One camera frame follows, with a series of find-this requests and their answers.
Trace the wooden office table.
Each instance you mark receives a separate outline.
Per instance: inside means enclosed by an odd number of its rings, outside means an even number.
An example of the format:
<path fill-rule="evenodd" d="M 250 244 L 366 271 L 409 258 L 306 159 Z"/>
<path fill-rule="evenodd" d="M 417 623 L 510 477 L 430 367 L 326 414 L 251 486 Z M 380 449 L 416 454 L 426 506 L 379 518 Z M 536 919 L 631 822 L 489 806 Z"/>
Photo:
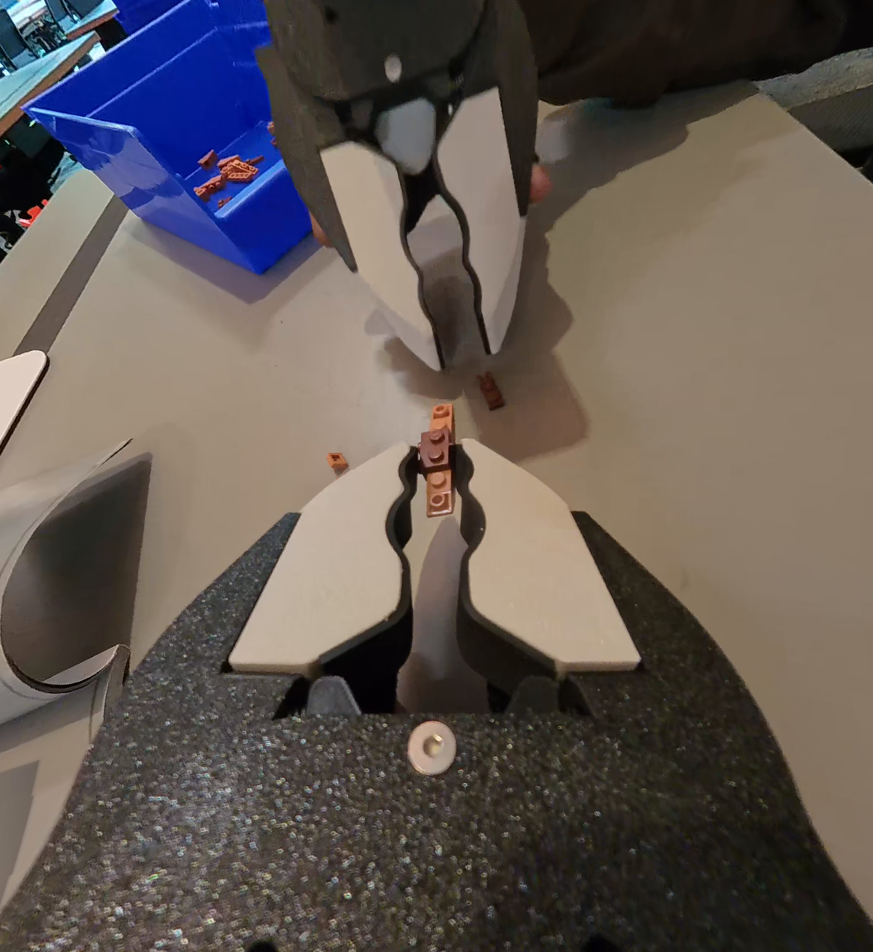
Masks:
<path fill-rule="evenodd" d="M 41 207 L 52 196 L 65 148 L 27 116 L 26 104 L 74 72 L 99 42 L 91 31 L 0 79 L 0 236 L 15 244 L 24 229 L 14 212 Z M 0 245 L 0 264 L 6 251 Z"/>

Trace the heap of orange bricks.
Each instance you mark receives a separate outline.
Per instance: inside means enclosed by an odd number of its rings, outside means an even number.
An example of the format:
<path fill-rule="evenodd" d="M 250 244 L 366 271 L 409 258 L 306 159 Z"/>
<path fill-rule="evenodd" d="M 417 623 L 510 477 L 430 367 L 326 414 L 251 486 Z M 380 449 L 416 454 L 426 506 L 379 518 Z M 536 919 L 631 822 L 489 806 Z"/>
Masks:
<path fill-rule="evenodd" d="M 196 171 L 189 176 L 187 187 L 200 202 L 220 210 L 237 196 L 240 189 L 259 177 L 264 158 L 263 154 L 219 156 L 215 150 L 209 150 L 197 161 Z"/>

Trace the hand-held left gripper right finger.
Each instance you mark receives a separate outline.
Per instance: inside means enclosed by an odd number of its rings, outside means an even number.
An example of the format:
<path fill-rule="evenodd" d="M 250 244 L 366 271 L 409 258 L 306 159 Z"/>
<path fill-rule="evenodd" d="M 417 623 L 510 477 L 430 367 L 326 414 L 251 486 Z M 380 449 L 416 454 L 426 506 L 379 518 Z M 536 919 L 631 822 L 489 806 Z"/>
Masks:
<path fill-rule="evenodd" d="M 475 439 L 456 449 L 456 635 L 484 678 L 565 678 L 641 661 L 569 506 L 547 484 Z"/>

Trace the brown brick assembly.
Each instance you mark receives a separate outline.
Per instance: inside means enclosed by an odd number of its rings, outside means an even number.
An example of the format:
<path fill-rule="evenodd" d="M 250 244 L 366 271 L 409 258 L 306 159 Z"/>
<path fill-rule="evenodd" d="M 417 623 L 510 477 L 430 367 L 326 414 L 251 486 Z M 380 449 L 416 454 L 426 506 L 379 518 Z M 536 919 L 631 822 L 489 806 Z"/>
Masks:
<path fill-rule="evenodd" d="M 429 429 L 438 426 L 453 428 L 455 448 L 454 408 L 451 403 L 441 403 L 433 408 Z M 450 470 L 423 475 L 426 479 L 427 516 L 433 518 L 452 514 L 454 511 L 454 462 Z"/>

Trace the brick instruction booklet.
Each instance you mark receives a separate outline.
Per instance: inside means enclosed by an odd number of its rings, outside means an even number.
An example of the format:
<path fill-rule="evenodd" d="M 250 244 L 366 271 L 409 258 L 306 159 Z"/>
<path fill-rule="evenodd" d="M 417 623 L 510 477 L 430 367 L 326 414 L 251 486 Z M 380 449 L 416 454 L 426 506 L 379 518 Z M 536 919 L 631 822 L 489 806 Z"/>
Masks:
<path fill-rule="evenodd" d="M 94 736 L 121 694 L 153 466 L 125 448 L 0 491 L 0 726 L 92 688 Z"/>

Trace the stack of blue bins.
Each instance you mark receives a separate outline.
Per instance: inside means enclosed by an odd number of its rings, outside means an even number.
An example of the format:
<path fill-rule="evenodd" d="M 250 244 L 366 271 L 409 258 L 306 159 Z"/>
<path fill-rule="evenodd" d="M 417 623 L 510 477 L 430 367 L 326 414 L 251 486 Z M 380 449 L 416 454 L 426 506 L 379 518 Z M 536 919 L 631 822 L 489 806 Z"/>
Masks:
<path fill-rule="evenodd" d="M 115 1 L 116 19 L 129 36 L 146 28 L 160 16 L 181 4 L 178 0 Z"/>

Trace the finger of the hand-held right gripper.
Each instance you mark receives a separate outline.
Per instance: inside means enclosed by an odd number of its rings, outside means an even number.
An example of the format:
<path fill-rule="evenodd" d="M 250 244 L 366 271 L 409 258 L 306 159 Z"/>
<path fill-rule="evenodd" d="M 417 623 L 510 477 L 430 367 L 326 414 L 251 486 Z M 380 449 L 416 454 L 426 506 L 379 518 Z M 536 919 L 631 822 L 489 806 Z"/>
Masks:
<path fill-rule="evenodd" d="M 464 239 L 464 267 L 489 355 L 502 349 L 520 279 L 525 216 L 520 213 L 499 88 L 463 99 L 436 147 L 441 191 Z"/>
<path fill-rule="evenodd" d="M 359 277 L 397 338 L 431 369 L 442 370 L 422 278 L 407 246 L 405 190 L 397 166 L 355 141 L 324 149 L 322 163 Z"/>

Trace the grey desk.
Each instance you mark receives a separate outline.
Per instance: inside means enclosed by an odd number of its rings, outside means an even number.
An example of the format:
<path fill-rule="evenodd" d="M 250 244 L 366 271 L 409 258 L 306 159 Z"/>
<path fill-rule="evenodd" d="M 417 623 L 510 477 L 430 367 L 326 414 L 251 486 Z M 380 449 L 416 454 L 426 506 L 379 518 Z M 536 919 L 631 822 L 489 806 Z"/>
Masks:
<path fill-rule="evenodd" d="M 457 431 L 591 513 L 715 637 L 873 919 L 873 186 L 745 87 L 539 126 L 554 191 L 493 363 L 432 372 L 329 249 L 262 276 L 125 213 L 91 173 L 0 269 L 0 360 L 53 330 L 0 489 L 153 454 L 133 660 L 286 511 Z"/>

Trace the person's right forearm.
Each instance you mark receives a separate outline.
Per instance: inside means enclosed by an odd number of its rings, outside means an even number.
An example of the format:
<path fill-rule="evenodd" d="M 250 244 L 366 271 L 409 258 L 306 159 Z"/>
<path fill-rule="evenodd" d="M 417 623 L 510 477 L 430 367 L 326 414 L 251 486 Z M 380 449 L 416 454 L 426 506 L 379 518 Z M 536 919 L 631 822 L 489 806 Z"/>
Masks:
<path fill-rule="evenodd" d="M 523 1 L 540 98 L 648 106 L 873 47 L 873 1 Z"/>

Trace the blue plastic bin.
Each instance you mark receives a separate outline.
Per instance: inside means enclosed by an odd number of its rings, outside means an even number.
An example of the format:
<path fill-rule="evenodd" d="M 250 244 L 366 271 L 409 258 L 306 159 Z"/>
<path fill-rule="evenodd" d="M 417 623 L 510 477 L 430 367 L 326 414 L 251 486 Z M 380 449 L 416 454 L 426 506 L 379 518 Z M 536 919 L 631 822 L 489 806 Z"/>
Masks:
<path fill-rule="evenodd" d="M 140 219 L 261 274 L 312 233 L 268 127 L 270 39 L 263 2 L 182 2 L 26 112 Z M 209 150 L 265 156 L 220 210 L 187 187 Z"/>

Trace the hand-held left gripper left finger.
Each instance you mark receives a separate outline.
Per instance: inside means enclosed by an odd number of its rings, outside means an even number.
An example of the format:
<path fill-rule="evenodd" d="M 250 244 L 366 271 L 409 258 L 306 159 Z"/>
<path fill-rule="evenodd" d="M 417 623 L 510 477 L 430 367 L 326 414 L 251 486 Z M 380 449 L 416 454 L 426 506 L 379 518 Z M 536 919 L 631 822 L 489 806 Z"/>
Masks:
<path fill-rule="evenodd" d="M 300 511 L 229 656 L 239 673 L 312 676 L 410 608 L 412 446 L 350 470 Z"/>

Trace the dark brown small brick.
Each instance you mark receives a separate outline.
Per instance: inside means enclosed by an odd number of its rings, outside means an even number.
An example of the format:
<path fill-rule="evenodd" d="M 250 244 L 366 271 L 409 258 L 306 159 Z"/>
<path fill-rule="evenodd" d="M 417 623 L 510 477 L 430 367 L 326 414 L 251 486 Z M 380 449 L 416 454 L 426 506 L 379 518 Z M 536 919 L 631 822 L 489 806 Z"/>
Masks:
<path fill-rule="evenodd" d="M 423 474 L 450 470 L 454 462 L 454 430 L 438 426 L 420 433 L 419 471 Z"/>

